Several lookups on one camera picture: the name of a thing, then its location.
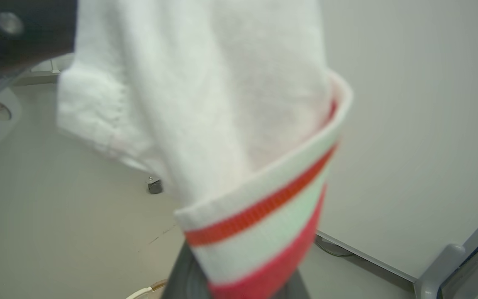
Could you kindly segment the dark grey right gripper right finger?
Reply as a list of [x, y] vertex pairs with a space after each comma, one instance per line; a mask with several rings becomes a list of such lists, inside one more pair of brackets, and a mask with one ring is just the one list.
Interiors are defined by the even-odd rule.
[[296, 270], [284, 286], [277, 292], [278, 299], [310, 299], [300, 271]]

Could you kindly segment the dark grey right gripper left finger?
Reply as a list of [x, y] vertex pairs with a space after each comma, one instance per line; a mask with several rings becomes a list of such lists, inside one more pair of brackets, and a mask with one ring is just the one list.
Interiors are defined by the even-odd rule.
[[184, 241], [173, 270], [167, 279], [162, 299], [211, 299], [207, 278]]

